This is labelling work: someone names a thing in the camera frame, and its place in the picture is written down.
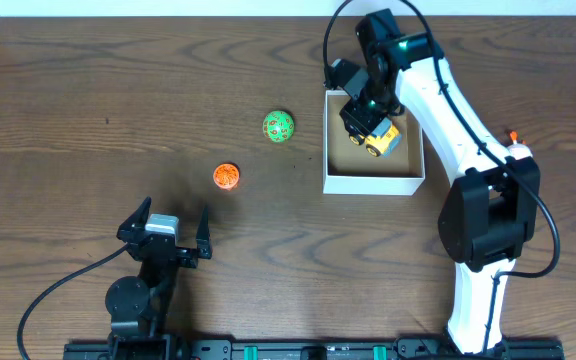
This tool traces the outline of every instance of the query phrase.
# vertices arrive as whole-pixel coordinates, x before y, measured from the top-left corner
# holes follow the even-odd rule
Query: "black mount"
[[[232,342],[229,340],[197,340],[184,344],[164,335],[161,342],[133,343],[110,357],[105,344],[79,343],[66,345],[64,360],[173,360],[182,359],[175,354],[190,354],[200,360],[406,360],[452,359],[469,360],[469,355],[455,352],[450,342],[440,336],[424,335],[402,337],[381,342]],[[164,351],[173,354],[163,357]],[[490,349],[485,358],[490,360],[565,360],[561,343],[556,340],[504,340]]]
[[[539,168],[532,157],[507,158],[506,164],[539,193]],[[491,188],[499,196],[491,198]],[[535,232],[536,216],[537,203],[502,169],[470,169],[450,188],[439,214],[439,237],[454,261],[478,272],[519,257]]]

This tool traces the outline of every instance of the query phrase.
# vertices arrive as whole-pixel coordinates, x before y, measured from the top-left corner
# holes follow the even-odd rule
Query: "orange ball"
[[[232,164],[221,164],[215,169],[212,179],[221,189],[232,190],[239,183],[239,169]]]

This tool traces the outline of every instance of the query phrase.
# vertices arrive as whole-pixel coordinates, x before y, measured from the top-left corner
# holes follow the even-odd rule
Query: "cardboard box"
[[[412,195],[426,178],[421,127],[406,114],[394,119],[403,138],[388,157],[373,157],[348,139],[339,111],[349,97],[326,91],[324,194]]]

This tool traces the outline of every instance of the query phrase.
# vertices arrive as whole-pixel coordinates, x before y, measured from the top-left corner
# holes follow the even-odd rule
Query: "wooden table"
[[[330,58],[360,61],[357,18]],[[214,258],[182,270],[170,327],[238,339],[389,338],[439,332],[454,268],[436,221],[446,180],[429,146],[412,197],[322,195],[324,18],[0,19],[0,359],[19,355],[28,304],[121,246],[118,225],[147,195],[180,216],[192,245],[210,205]],[[409,32],[413,18],[401,20]],[[520,131],[561,230],[557,270],[511,279],[503,330],[559,336],[576,359],[576,18],[432,18],[453,74],[490,131]],[[292,111],[285,144],[264,115]],[[211,174],[232,161],[240,187]],[[518,269],[551,256],[543,218]],[[103,339],[124,254],[59,288],[30,317],[33,359]]]

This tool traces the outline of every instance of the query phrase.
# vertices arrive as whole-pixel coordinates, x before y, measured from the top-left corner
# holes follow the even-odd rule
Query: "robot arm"
[[[459,111],[477,136],[499,159],[511,156],[483,126],[450,74],[448,62],[441,59],[444,82]],[[435,147],[452,185],[456,178],[466,175],[469,169],[478,172],[497,167],[487,156],[481,154],[441,94],[435,74],[433,59],[413,62],[409,69],[400,70],[396,80],[396,95],[402,105],[419,121],[426,136]],[[448,321],[448,333],[462,353],[478,353],[484,346],[489,304],[493,296],[491,278],[498,271],[510,271],[515,260],[502,259],[487,264],[479,272],[472,271],[464,263],[456,263],[455,300],[452,316]],[[501,341],[501,308],[507,278],[500,279],[496,291],[495,309],[487,347]]]
[[[499,323],[507,281],[503,277],[494,286],[492,278],[498,272],[512,270],[523,243],[532,238],[537,206],[480,152],[442,91],[450,93],[487,149],[535,192],[539,169],[532,157],[513,158],[484,127],[459,91],[445,58],[439,60],[439,68],[447,87],[439,88],[434,58],[424,34],[401,34],[389,10],[368,14],[357,26],[356,34],[368,68],[338,60],[332,69],[333,84],[344,88],[351,97],[349,103],[356,112],[350,120],[379,118],[403,106],[414,115],[435,147],[451,185],[438,229],[444,248],[456,262],[457,272],[454,308],[447,330],[463,354],[482,352],[484,344],[491,349],[501,341]],[[491,190],[500,196],[492,197]]]

